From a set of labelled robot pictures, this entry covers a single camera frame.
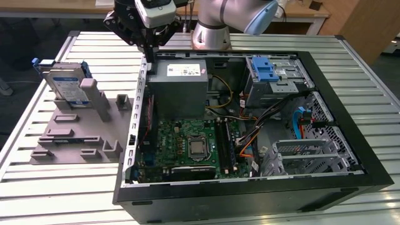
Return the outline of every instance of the blue tab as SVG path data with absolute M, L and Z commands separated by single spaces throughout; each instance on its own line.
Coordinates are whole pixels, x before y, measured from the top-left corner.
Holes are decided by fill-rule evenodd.
M 252 57 L 252 66 L 256 71 L 258 81 L 261 82 L 276 82 L 280 77 L 276 76 L 273 71 L 273 64 L 265 57 Z

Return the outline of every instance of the metal table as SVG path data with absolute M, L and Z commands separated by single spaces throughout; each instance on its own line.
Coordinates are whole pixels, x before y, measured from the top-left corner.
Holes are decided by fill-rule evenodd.
M 394 185 L 349 199 L 324 212 L 218 219 L 189 224 L 398 224 L 400 103 L 345 41 L 333 36 L 232 34 L 233 49 L 309 51 L 365 135 Z M 189 49 L 176 34 L 168 49 Z M 141 53 L 108 32 L 72 32 L 57 60 L 84 59 L 109 98 L 134 95 Z M 0 152 L 1 224 L 133 224 L 110 204 L 117 164 L 29 165 L 29 155 L 56 108 L 45 82 L 38 86 Z

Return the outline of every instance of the orange wire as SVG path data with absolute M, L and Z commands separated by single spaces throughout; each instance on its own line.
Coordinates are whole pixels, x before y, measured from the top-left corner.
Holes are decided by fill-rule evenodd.
M 298 127 L 300 127 L 301 139 L 304 139 L 304 128 L 302 128 L 302 125 L 300 125 Z
M 249 140 L 249 142 L 246 143 L 246 145 L 244 146 L 244 148 L 241 149 L 241 151 L 240 151 L 240 156 L 244 156 L 244 157 L 249 157 L 249 155 L 248 154 L 242 154 L 244 153 L 244 150 L 246 149 L 246 147 L 249 146 L 249 144 L 252 143 L 252 141 L 254 140 L 254 138 L 256 138 L 256 136 L 258 135 L 258 133 L 260 133 L 260 131 L 256 133 L 256 135 L 250 138 L 250 140 Z

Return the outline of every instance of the white sticker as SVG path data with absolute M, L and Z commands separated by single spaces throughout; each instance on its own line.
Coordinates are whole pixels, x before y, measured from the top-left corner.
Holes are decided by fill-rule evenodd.
M 244 108 L 245 107 L 245 101 L 242 99 L 240 99 L 240 107 Z
M 200 76 L 200 64 L 169 64 L 166 76 Z
M 285 74 L 286 74 L 286 72 L 285 72 L 284 69 L 277 69 L 277 70 L 274 70 L 274 73 L 276 73 L 276 74 L 281 74 L 281 75 L 285 75 Z
M 252 161 L 250 167 L 258 172 L 258 164 L 256 163 L 256 161 Z
M 53 77 L 53 84 L 65 100 L 73 105 L 89 103 L 85 92 L 80 89 L 80 81 L 76 77 Z

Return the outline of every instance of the yellow wire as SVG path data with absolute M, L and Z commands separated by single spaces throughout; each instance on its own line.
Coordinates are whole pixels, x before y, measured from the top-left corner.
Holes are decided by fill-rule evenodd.
M 230 101 L 232 101 L 232 98 L 233 98 L 233 92 L 232 92 L 232 89 L 230 89 L 228 83 L 222 80 L 222 78 L 220 78 L 220 77 L 216 76 L 216 75 L 212 75 L 212 76 L 214 76 L 214 77 L 224 83 L 224 85 L 228 87 L 228 89 L 229 89 L 229 95 L 230 95 L 229 101 L 228 101 L 225 104 L 221 104 L 221 105 L 212 105 L 212 106 L 206 106 L 206 107 L 205 107 L 205 108 L 209 108 L 209 109 L 218 109 L 218 108 L 221 108 L 221 107 L 229 105 L 229 103 L 230 103 Z

